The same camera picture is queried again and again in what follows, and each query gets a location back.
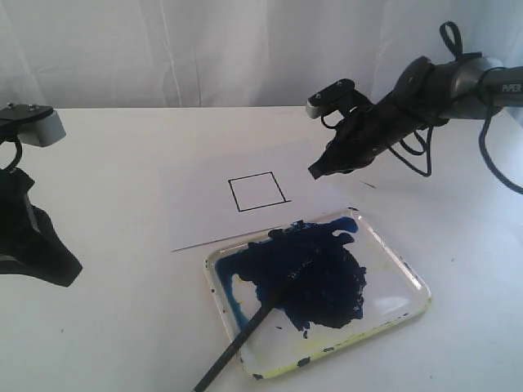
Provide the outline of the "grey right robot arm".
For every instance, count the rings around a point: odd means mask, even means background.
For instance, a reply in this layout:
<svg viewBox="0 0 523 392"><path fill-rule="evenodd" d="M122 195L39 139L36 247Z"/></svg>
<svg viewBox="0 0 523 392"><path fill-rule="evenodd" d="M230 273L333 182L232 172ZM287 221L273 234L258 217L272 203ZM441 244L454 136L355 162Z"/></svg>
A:
<svg viewBox="0 0 523 392"><path fill-rule="evenodd" d="M339 112L341 120L319 159L309 167L318 179L367 167L405 137L451 119L486 120L505 107L522 105L522 69L506 68L480 53L435 65L421 56L410 63L393 89L372 103L342 78L307 100L312 119Z"/></svg>

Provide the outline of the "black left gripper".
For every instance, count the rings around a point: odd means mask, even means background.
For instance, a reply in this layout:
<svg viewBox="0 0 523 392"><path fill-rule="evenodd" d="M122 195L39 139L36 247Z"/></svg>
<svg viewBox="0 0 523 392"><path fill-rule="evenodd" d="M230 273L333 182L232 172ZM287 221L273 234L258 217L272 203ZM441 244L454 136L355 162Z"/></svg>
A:
<svg viewBox="0 0 523 392"><path fill-rule="evenodd" d="M1 275L69 287L83 266L61 242L50 216L29 201L34 183L19 168L1 170Z"/></svg>

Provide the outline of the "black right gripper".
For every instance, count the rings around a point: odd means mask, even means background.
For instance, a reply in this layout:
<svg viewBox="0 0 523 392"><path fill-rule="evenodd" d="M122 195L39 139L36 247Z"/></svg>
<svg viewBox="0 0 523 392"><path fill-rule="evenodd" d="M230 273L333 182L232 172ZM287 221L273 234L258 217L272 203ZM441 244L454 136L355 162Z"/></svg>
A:
<svg viewBox="0 0 523 392"><path fill-rule="evenodd" d="M413 129L413 116L391 95L347 120L331 145L308 167L314 180L368 166Z"/></svg>

